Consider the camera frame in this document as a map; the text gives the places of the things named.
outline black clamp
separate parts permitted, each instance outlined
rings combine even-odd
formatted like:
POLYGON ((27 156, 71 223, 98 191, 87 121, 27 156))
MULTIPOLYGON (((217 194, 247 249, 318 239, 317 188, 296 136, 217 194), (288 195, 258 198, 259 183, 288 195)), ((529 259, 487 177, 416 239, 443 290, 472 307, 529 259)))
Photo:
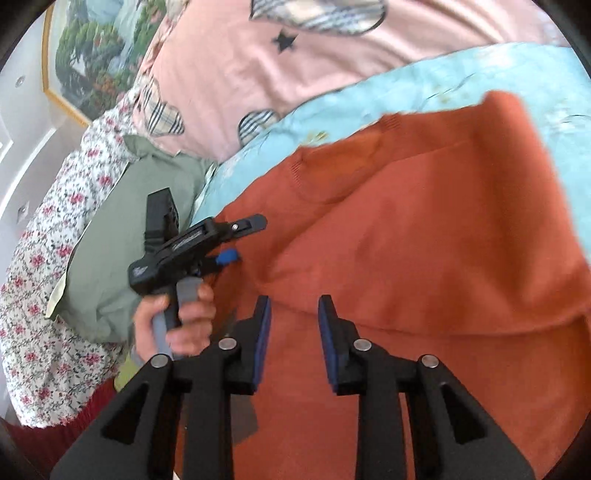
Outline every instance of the black clamp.
POLYGON ((417 480, 534 480, 530 464, 434 355, 391 356, 320 298, 320 333, 337 395, 359 395, 356 480, 405 480, 399 394, 406 395, 417 480))
POLYGON ((178 213, 170 189, 152 193, 147 200, 145 255, 129 266, 129 286, 141 296, 168 295, 166 330, 179 327, 177 282, 218 273, 225 262, 219 257, 208 257, 214 249, 266 227, 267 219, 262 215, 232 223, 206 218, 179 235, 178 213))
POLYGON ((78 438, 51 480, 171 479, 181 402, 187 397, 183 478, 231 480, 230 395, 253 395, 262 378, 271 305, 201 355, 155 355, 78 438))

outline pink floral pattern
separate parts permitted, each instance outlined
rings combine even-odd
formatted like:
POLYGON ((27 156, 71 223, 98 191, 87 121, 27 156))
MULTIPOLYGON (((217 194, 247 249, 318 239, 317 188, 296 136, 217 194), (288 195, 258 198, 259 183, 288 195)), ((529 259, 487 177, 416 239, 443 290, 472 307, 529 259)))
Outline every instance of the pink floral pattern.
POLYGON ((70 154, 15 250, 0 289, 0 351, 12 404, 23 425, 72 419, 96 387, 115 375, 125 345, 87 342, 61 320, 45 318, 47 300, 76 242, 134 157, 122 136, 137 90, 97 119, 70 154))

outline finger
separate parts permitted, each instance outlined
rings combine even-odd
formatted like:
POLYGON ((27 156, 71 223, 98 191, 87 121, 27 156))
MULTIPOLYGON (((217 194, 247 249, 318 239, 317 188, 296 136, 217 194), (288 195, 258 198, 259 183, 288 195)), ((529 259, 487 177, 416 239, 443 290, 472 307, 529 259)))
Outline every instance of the finger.
POLYGON ((209 340, 182 343, 180 345, 171 345, 170 349, 176 355, 196 356, 203 352, 209 346, 209 340))
POLYGON ((148 361, 157 353, 152 319, 163 312, 168 306, 169 300, 165 295, 159 297, 144 297, 139 303, 134 314, 135 349, 138 355, 148 361))
POLYGON ((197 296, 201 301, 213 302, 213 288, 207 283, 201 283, 197 289, 197 296))
POLYGON ((204 340, 209 341, 212 334, 211 322, 194 322, 184 325, 180 328, 170 330, 166 334, 166 341, 170 346, 182 345, 184 343, 200 343, 204 340))
POLYGON ((216 306, 205 301, 190 301, 178 310, 178 318, 183 323, 191 323, 197 320, 213 320, 216 316, 216 306))

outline orange sweater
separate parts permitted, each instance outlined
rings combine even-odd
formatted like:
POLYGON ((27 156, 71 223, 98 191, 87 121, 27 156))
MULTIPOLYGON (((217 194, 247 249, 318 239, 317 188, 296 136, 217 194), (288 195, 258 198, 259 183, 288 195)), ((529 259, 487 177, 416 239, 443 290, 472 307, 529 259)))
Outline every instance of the orange sweater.
POLYGON ((354 478, 357 399, 333 396, 317 302, 396 356, 433 353, 542 478, 591 406, 591 275, 519 101, 383 117, 300 148, 223 220, 263 213, 215 282, 218 319, 272 300, 258 431, 238 480, 354 478))

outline framed painting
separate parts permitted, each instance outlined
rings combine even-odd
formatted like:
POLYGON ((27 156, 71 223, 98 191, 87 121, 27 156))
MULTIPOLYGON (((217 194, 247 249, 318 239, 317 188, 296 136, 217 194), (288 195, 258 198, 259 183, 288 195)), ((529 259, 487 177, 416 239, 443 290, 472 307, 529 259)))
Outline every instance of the framed painting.
POLYGON ((57 0, 43 31, 43 90, 82 125, 135 81, 166 0, 57 0))

